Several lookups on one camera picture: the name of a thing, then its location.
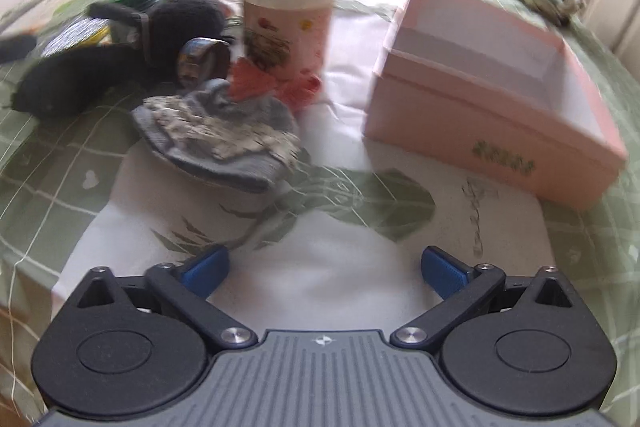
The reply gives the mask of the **white jar with flower label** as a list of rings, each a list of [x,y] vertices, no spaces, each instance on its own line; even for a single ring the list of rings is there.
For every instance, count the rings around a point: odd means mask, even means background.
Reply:
[[[281,81],[317,76],[334,0],[243,0],[244,55]]]

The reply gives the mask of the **roll of patterned tape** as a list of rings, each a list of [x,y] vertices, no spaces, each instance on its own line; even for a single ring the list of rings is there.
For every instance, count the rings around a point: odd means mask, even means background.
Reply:
[[[212,79],[226,79],[231,66],[230,46],[224,40],[194,38],[180,50],[177,76],[181,86],[194,90]]]

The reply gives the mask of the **grey knitted hat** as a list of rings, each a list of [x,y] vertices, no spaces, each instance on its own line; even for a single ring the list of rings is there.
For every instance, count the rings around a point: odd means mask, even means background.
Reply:
[[[201,181],[246,193],[270,191],[296,164],[298,128],[270,94],[235,102],[230,82],[145,98],[131,112],[152,153]]]

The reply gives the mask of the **pink sock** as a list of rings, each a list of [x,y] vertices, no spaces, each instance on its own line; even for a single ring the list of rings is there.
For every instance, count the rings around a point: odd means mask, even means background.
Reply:
[[[235,102],[272,95],[292,113],[297,113],[316,101],[321,88],[322,81],[316,75],[304,74],[294,80],[277,80],[244,57],[231,67],[229,96]]]

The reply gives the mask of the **pink cardboard box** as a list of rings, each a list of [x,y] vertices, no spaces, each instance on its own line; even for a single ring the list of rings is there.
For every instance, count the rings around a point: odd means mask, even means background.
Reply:
[[[480,0],[408,0],[397,12],[363,131],[576,210],[628,158],[566,40]]]

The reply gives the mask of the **green patterned bedspread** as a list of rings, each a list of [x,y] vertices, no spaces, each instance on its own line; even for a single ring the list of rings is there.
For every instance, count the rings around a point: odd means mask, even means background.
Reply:
[[[81,9],[93,0],[70,1]],[[585,27],[567,31],[608,102],[629,164],[589,211],[538,202],[362,139],[374,64],[404,1],[337,0],[323,91],[299,118],[304,161],[276,197],[221,190],[155,158],[132,127],[139,95],[130,89],[52,124],[2,112],[3,425],[27,425],[43,413],[32,350],[90,268],[137,275],[215,243],[231,246],[232,270],[214,303],[258,332],[397,329],[436,303],[419,271],[430,245],[510,274],[556,265],[618,356],[604,413],[638,424],[637,81]],[[540,24],[518,0],[483,1]]]

